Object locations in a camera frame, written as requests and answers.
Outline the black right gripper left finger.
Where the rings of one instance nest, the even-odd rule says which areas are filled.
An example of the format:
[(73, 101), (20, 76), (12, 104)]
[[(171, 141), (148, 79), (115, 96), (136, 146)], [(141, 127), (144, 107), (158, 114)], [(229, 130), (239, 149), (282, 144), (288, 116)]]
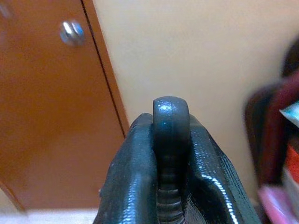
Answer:
[(157, 223), (157, 162), (152, 115), (142, 113), (110, 163), (100, 190), (100, 224)]

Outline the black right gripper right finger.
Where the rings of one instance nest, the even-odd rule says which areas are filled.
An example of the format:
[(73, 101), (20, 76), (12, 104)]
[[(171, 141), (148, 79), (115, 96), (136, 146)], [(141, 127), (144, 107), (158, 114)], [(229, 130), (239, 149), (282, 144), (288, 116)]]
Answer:
[(186, 223), (259, 224), (238, 174), (207, 129), (190, 116)]

